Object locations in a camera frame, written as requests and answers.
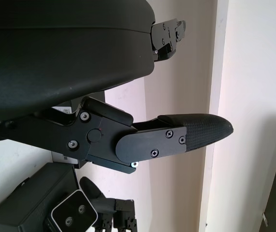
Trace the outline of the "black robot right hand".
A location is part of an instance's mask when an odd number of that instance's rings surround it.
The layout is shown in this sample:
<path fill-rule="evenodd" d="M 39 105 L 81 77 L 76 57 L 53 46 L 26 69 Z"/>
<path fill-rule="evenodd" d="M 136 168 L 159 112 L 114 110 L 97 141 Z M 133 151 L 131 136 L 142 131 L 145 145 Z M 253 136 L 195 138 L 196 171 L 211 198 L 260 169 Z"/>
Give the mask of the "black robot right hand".
<path fill-rule="evenodd" d="M 87 177 L 82 177 L 79 185 L 98 214 L 93 225 L 96 232 L 110 232 L 113 228 L 119 232 L 138 230 L 133 200 L 107 198 Z"/>

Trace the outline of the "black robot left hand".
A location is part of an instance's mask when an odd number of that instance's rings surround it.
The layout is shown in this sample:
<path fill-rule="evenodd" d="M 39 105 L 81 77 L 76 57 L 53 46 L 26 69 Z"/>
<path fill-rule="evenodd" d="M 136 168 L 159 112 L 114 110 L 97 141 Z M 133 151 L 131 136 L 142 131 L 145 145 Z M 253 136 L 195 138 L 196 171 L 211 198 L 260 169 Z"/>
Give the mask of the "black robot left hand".
<path fill-rule="evenodd" d="M 145 0 L 0 0 L 0 141 L 133 173 L 233 133 L 211 114 L 133 117 L 90 94 L 171 58 L 183 20 L 156 23 Z"/>

